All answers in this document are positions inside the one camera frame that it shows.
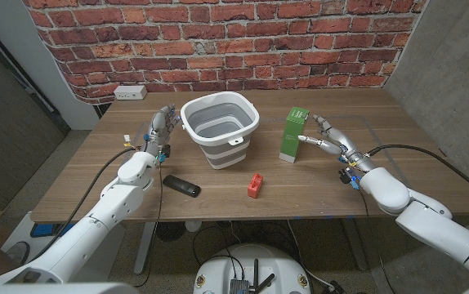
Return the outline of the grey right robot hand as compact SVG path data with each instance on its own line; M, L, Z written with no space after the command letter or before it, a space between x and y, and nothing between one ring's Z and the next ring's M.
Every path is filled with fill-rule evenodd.
M370 172L377 166L373 161L364 156L356 146L356 144L343 132L335 127L319 115L313 115L313 119L319 126L318 133L323 139L316 139L310 136L299 135L297 138L301 142L316 145L329 154L339 155L344 163L354 167L362 172Z

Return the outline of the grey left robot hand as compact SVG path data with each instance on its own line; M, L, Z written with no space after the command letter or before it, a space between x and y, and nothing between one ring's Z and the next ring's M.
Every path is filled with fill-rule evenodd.
M180 119L181 117L176 114L173 103L162 107L151 120L148 132L144 135L145 143L141 146L141 151L155 157L160 154L169 157L170 145L168 142L170 134Z

